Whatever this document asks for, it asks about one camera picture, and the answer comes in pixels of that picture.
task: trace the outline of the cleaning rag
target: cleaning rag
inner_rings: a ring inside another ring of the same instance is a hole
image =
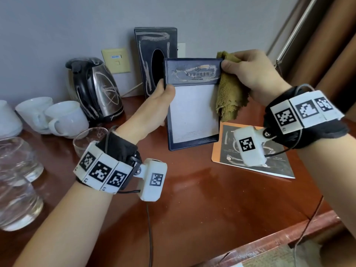
[[[232,62],[241,60],[228,52],[218,52],[217,58],[223,58]],[[243,85],[234,74],[221,71],[221,79],[216,99],[216,112],[221,121],[226,122],[236,119],[238,111],[248,103],[249,88]]]

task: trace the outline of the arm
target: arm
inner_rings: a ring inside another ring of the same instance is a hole
[[[116,133],[136,144],[166,118],[175,95],[161,80],[154,93]],[[85,266],[113,195],[75,182],[16,260],[14,267]]]
[[[264,52],[234,53],[242,62],[223,61],[225,72],[235,74],[251,89],[251,96],[267,106],[291,86],[274,69]],[[325,199],[356,237],[356,139],[320,139],[298,150],[298,155]]]

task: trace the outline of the kettle lid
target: kettle lid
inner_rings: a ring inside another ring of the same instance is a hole
[[[78,61],[84,62],[86,63],[86,65],[89,65],[90,67],[96,67],[104,63],[102,60],[96,57],[80,57],[80,58],[70,59],[65,63],[65,67],[68,69],[72,69],[72,64]]]

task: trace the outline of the orange and gray booklet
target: orange and gray booklet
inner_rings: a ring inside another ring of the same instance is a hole
[[[249,169],[278,177],[295,178],[286,153],[268,157],[266,163],[260,166],[248,167],[243,163],[234,138],[234,131],[245,126],[247,125],[220,122],[219,141],[214,143],[211,160],[213,162]],[[284,147],[283,145],[270,140],[263,144],[263,150],[265,151],[265,154],[273,154],[283,151]]]

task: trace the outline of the metal bolt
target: metal bolt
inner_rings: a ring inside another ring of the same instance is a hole
[[[139,167],[139,168],[137,169],[137,171],[135,172],[134,175],[139,175],[140,173],[141,173],[141,167]]]

